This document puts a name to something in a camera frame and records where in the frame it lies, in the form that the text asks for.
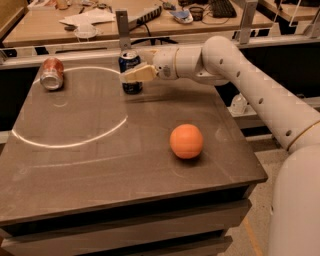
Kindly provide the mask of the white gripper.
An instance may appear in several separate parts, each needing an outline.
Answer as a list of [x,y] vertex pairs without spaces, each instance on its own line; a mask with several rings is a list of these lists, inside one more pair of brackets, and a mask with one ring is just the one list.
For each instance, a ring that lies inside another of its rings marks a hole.
[[122,83],[148,82],[158,77],[164,80],[176,80],[175,59],[176,48],[169,48],[167,50],[141,50],[139,55],[143,62],[152,62],[153,65],[141,63],[134,68],[119,75]]

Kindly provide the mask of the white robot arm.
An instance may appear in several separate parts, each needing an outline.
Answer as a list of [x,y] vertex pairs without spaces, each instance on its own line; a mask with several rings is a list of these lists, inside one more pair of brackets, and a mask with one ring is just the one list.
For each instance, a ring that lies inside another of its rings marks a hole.
[[140,53],[148,60],[123,72],[122,82],[159,77],[235,85],[290,153],[274,184],[268,256],[320,256],[320,113],[254,66],[225,37]]

